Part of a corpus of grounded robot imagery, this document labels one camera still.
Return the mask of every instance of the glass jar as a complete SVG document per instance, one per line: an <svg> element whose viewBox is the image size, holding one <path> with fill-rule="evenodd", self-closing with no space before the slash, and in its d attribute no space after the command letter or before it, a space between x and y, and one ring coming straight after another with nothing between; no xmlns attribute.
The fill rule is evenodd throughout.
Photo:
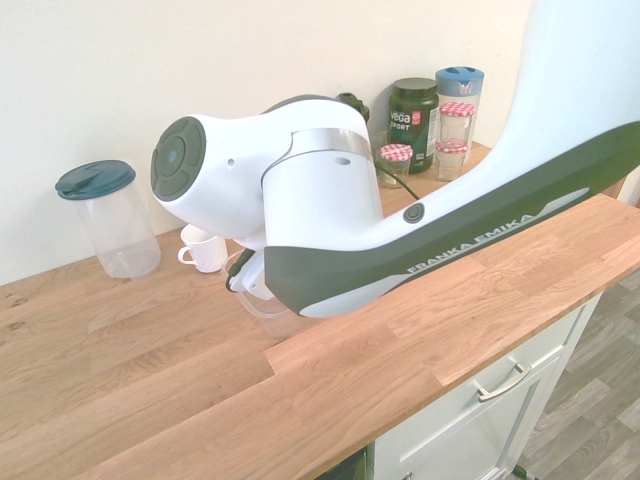
<svg viewBox="0 0 640 480"><path fill-rule="evenodd" d="M462 164L469 147L453 142L436 142L436 179L451 182L462 175Z"/></svg>
<svg viewBox="0 0 640 480"><path fill-rule="evenodd" d="M397 179L407 182L412 157L413 149L409 145L390 144L378 150L378 185L382 188L401 188L402 184Z"/></svg>
<svg viewBox="0 0 640 480"><path fill-rule="evenodd" d="M465 102L448 102L440 106L439 142L446 142L452 148L462 147L469 141L471 119L476 107Z"/></svg>

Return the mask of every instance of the white mug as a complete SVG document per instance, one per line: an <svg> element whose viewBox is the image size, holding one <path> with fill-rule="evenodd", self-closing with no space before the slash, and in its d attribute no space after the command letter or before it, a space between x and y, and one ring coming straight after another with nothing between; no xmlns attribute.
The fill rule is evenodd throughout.
<svg viewBox="0 0 640 480"><path fill-rule="evenodd" d="M186 245L178 252L178 260L185 265L195 265L202 273L217 272L227 260L227 244L224 238L187 225L180 232L180 238ZM189 252L191 260L185 260Z"/></svg>

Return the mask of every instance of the cup handle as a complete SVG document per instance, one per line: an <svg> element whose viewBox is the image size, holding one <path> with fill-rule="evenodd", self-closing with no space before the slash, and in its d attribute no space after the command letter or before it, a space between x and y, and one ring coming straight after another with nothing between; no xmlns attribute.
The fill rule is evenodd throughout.
<svg viewBox="0 0 640 480"><path fill-rule="evenodd" d="M184 254L189 252L191 254L191 258L193 258L193 252L191 251L191 249L189 247L182 247L179 251L178 251L178 260L180 261L180 263L184 263L185 265L195 265L196 261L195 260L185 260L184 259Z"/></svg>

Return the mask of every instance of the blue lid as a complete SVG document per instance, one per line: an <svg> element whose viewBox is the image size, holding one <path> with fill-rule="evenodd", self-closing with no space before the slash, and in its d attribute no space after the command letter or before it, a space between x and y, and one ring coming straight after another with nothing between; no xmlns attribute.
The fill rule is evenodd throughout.
<svg viewBox="0 0 640 480"><path fill-rule="evenodd" d="M449 67L436 72L438 93L449 97L471 97L482 91L484 72L471 67Z"/></svg>
<svg viewBox="0 0 640 480"><path fill-rule="evenodd" d="M56 183L56 190L65 200L89 200L117 192L134 178L136 172L129 164L120 160L101 160L65 173Z"/></svg>

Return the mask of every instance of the black button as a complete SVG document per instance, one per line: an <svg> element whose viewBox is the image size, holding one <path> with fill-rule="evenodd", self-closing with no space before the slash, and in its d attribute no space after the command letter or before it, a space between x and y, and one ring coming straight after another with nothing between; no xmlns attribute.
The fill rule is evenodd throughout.
<svg viewBox="0 0 640 480"><path fill-rule="evenodd" d="M424 217L424 205L414 203L404 211L403 218L409 223L418 223Z"/></svg>

